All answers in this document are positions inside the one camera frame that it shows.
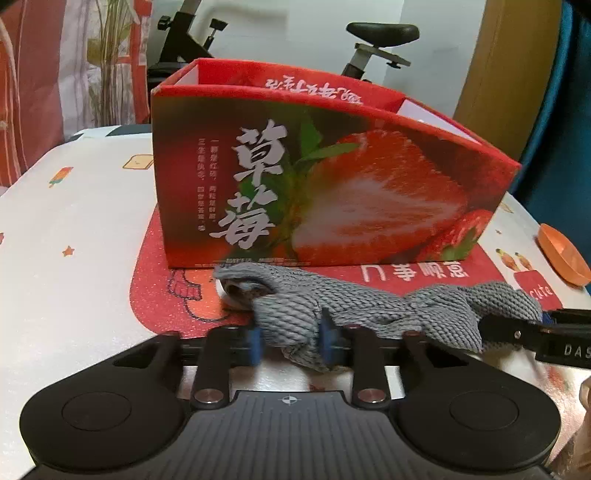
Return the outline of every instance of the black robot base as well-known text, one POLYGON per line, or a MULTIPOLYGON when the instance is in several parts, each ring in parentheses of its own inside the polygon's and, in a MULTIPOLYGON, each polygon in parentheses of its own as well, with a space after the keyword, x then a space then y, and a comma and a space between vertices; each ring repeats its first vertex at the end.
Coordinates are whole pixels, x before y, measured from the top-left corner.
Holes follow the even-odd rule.
POLYGON ((548 480, 560 430, 546 394, 511 375, 407 332, 378 339, 335 327, 319 347, 353 368, 340 391, 238 391, 229 370, 256 365, 255 327, 205 339, 158 335, 37 393, 20 420, 37 466, 27 480, 548 480), (198 365, 190 400, 176 397, 198 365), (399 365, 405 397, 389 394, 399 365))

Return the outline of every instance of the black seat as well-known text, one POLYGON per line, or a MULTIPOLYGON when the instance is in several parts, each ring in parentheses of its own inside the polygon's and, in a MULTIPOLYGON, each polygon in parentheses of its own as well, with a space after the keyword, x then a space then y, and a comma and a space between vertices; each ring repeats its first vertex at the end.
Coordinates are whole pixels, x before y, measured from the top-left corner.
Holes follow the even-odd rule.
POLYGON ((347 25, 347 32, 375 47, 395 47, 419 37, 416 25, 405 24, 354 22, 347 25))

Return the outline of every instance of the orange bowl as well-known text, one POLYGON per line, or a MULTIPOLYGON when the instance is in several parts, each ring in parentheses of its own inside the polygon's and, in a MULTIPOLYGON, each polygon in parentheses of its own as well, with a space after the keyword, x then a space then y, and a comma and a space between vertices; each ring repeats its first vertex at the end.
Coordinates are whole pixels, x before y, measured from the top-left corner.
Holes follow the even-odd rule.
POLYGON ((557 229, 542 223, 538 243, 550 264, 567 282, 584 287, 591 281, 591 270, 575 246, 557 229))

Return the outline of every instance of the strawberry box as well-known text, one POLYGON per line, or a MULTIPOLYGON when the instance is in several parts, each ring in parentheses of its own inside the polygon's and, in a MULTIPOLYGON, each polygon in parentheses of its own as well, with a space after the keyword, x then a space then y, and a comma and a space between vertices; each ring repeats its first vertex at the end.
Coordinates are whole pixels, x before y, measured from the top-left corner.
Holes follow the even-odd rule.
POLYGON ((518 163, 382 86, 198 59, 152 91, 171 267, 467 256, 518 163))

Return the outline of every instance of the gray mesh fabric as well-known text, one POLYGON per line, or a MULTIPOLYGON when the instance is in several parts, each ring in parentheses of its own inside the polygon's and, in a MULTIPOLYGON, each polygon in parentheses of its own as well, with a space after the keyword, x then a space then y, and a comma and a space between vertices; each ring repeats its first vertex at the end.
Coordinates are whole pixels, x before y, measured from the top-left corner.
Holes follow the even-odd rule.
POLYGON ((483 349, 478 322, 484 315, 536 322, 542 315, 536 300, 503 282, 433 285, 401 297, 298 268, 258 263, 217 267, 214 276, 234 302, 253 310, 268 345, 281 347, 289 360, 319 371, 326 369, 316 350, 324 307, 337 325, 363 325, 382 338, 419 330, 472 352, 483 349))

